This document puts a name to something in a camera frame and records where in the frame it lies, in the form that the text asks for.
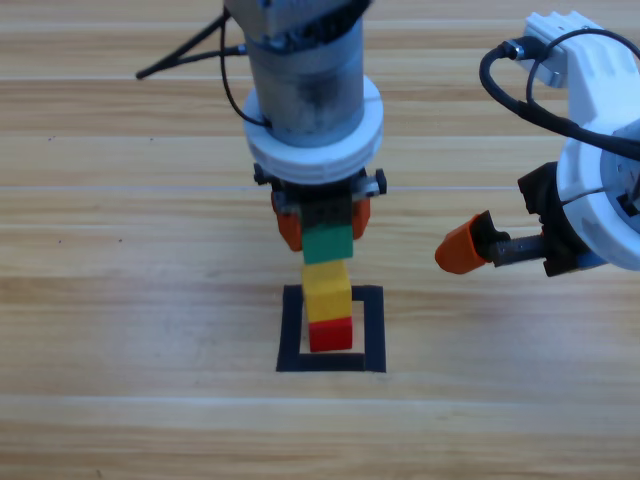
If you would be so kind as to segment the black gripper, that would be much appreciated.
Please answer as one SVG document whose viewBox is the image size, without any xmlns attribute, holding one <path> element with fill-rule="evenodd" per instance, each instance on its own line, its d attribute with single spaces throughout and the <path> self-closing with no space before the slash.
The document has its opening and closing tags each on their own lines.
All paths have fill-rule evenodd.
<svg viewBox="0 0 640 480">
<path fill-rule="evenodd" d="M 302 230 L 315 227 L 352 225 L 353 239 L 360 239 L 371 216 L 371 199 L 388 192 L 383 169 L 369 175 L 362 168 L 341 180 L 300 184 L 277 177 L 257 162 L 253 167 L 255 182 L 271 187 L 278 230 L 292 251 L 302 250 Z"/>
<path fill-rule="evenodd" d="M 557 163 L 548 162 L 518 180 L 529 214 L 537 215 L 541 233 L 534 236 L 505 240 L 498 231 L 489 211 L 472 217 L 465 224 L 449 232 L 435 252 L 435 261 L 444 271 L 467 274 L 491 263 L 494 245 L 494 266 L 543 259 L 548 277 L 555 277 L 603 265 L 578 236 L 564 212 L 559 198 Z"/>
</svg>

